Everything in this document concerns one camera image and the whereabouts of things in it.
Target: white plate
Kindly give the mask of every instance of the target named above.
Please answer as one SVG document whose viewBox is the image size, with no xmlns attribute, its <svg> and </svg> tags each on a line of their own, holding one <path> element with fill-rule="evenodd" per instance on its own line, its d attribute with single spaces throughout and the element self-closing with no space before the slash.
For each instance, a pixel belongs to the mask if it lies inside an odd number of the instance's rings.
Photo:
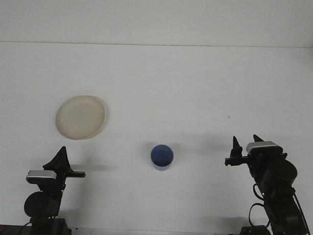
<svg viewBox="0 0 313 235">
<path fill-rule="evenodd" d="M 81 95 L 66 101 L 56 116 L 60 133 L 73 140 L 82 140 L 95 135 L 104 122 L 105 110 L 94 96 Z"/>
</svg>

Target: white surface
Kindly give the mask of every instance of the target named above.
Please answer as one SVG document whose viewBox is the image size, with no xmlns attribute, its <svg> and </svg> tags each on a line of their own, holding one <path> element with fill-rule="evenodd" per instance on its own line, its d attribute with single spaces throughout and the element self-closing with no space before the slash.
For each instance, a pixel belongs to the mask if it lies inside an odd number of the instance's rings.
<svg viewBox="0 0 313 235">
<path fill-rule="evenodd" d="M 0 41 L 313 47 L 312 0 L 0 0 Z"/>
<path fill-rule="evenodd" d="M 109 230 L 109 229 L 80 229 L 72 228 L 73 235 L 217 235 L 199 233 L 175 233 L 158 231 L 138 231 L 138 230 Z"/>
<path fill-rule="evenodd" d="M 24 224 L 26 182 L 66 145 L 75 170 L 61 214 L 69 226 L 238 233 L 257 199 L 246 165 L 224 166 L 232 136 L 281 145 L 313 221 L 313 49 L 0 44 L 0 221 Z M 106 103 L 104 130 L 84 141 L 55 127 L 61 104 Z M 156 144 L 174 152 L 153 168 Z M 264 217 L 254 212 L 254 217 Z"/>
</svg>

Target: blue cup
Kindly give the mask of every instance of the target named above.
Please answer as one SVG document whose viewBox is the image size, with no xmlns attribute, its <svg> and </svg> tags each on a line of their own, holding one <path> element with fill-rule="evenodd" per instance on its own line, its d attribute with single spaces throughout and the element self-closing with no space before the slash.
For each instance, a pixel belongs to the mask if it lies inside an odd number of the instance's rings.
<svg viewBox="0 0 313 235">
<path fill-rule="evenodd" d="M 151 151 L 152 164 L 157 170 L 163 171 L 169 168 L 173 158 L 173 151 L 164 144 L 155 146 Z"/>
</svg>

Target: cup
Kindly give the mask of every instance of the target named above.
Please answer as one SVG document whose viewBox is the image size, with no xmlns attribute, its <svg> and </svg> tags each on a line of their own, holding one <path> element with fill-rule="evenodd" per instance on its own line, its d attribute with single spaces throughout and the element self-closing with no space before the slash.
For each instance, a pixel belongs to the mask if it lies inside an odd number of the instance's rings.
<svg viewBox="0 0 313 235">
<path fill-rule="evenodd" d="M 151 161 L 153 166 L 160 171 L 170 167 L 174 158 L 173 151 L 169 146 L 160 144 L 155 146 L 151 151 Z"/>
</svg>

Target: black cable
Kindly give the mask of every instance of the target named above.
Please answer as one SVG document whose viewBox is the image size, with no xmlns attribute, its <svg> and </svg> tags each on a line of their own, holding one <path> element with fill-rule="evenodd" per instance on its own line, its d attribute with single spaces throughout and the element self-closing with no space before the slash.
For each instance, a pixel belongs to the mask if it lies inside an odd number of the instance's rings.
<svg viewBox="0 0 313 235">
<path fill-rule="evenodd" d="M 21 227 L 18 235 L 21 235 L 21 232 L 22 232 L 23 228 L 25 228 L 28 224 L 30 224 L 30 222 L 28 222 L 27 224 L 24 224 L 23 227 Z"/>
<path fill-rule="evenodd" d="M 260 206 L 260 207 L 263 207 L 264 208 L 264 205 L 261 204 L 261 203 L 254 203 L 251 207 L 250 207 L 250 210 L 249 210 L 249 223 L 252 227 L 254 227 L 255 225 L 251 222 L 251 219 L 250 219 L 250 216 L 251 216 L 251 210 L 254 206 Z"/>
<path fill-rule="evenodd" d="M 308 230 L 308 234 L 311 235 L 311 234 L 310 234 L 310 230 L 309 230 L 309 226 L 308 226 L 307 221 L 306 221 L 306 219 L 305 219 L 305 217 L 304 217 L 304 214 L 303 214 L 302 208 L 301 208 L 301 206 L 300 206 L 300 203 L 299 203 L 299 201 L 298 201 L 298 198 L 297 198 L 297 196 L 296 196 L 295 194 L 294 194 L 293 196 L 294 196 L 295 201 L 297 202 L 297 205 L 298 205 L 298 207 L 299 207 L 299 210 L 300 210 L 300 213 L 301 213 L 301 216 L 302 216 L 304 225 L 305 225 L 305 227 L 306 227 L 307 230 Z"/>
<path fill-rule="evenodd" d="M 259 196 L 259 195 L 257 194 L 257 192 L 256 192 L 256 190 L 255 190 L 255 187 L 256 187 L 256 186 L 257 186 L 257 184 L 254 184 L 254 185 L 253 185 L 253 192 L 254 192 L 254 195 L 255 195 L 257 198 L 259 198 L 260 200 L 264 201 L 263 197 L 261 197 L 261 196 Z"/>
</svg>

